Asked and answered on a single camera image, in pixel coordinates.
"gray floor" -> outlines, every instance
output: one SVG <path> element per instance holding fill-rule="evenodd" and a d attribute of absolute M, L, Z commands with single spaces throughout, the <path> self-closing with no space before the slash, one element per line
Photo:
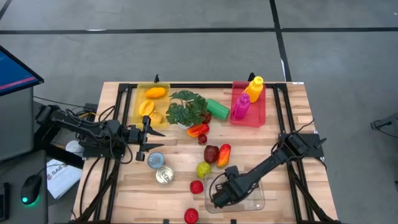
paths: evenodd
<path fill-rule="evenodd" d="M 396 0 L 276 0 L 283 27 L 398 27 Z M 13 0 L 0 30 L 273 27 L 261 0 Z M 398 141 L 369 122 L 398 111 L 398 32 L 284 33 L 293 81 L 305 82 L 338 216 L 398 220 Z M 275 34 L 0 35 L 45 78 L 35 95 L 98 102 L 104 81 L 282 81 Z M 76 188 L 50 206 L 65 222 Z"/>

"white object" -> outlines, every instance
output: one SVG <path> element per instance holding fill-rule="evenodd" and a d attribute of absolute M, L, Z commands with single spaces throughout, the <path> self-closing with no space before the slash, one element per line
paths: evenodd
<path fill-rule="evenodd" d="M 55 199 L 59 199 L 80 180 L 82 172 L 81 169 L 52 159 L 47 163 L 47 189 Z"/>
<path fill-rule="evenodd" d="M 85 148 L 83 148 L 83 146 L 79 145 L 79 142 L 76 140 L 72 140 L 70 142 L 68 142 L 67 146 L 65 146 L 65 149 L 68 152 L 72 152 L 78 156 L 82 156 L 83 155 L 83 150 Z"/>
<path fill-rule="evenodd" d="M 182 128 L 182 129 L 184 129 L 184 130 L 187 130 L 188 128 L 191 128 L 193 125 L 191 125 L 191 126 L 185 126 L 185 125 L 183 125 L 182 123 L 179 123 L 179 122 L 178 122 L 178 126 L 179 126 L 180 128 Z"/>

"lime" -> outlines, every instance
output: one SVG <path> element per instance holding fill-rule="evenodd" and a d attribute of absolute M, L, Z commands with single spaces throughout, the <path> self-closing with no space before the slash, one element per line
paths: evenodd
<path fill-rule="evenodd" d="M 205 175 L 210 172 L 211 172 L 210 164 L 208 164 L 207 162 L 201 162 L 198 164 L 197 166 L 198 177 L 204 178 Z"/>

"yellow bottle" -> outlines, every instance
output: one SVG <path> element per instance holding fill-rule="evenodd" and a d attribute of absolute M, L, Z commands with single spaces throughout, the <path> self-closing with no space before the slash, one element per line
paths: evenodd
<path fill-rule="evenodd" d="M 250 96 L 251 103 L 255 103 L 259 99 L 260 93 L 264 88 L 263 82 L 264 80 L 261 77 L 255 77 L 243 91 L 243 93 L 247 93 Z"/>

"monitor screen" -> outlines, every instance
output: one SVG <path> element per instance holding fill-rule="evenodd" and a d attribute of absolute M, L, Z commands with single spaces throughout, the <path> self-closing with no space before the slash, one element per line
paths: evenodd
<path fill-rule="evenodd" d="M 0 96 L 42 82 L 38 74 L 0 47 Z"/>

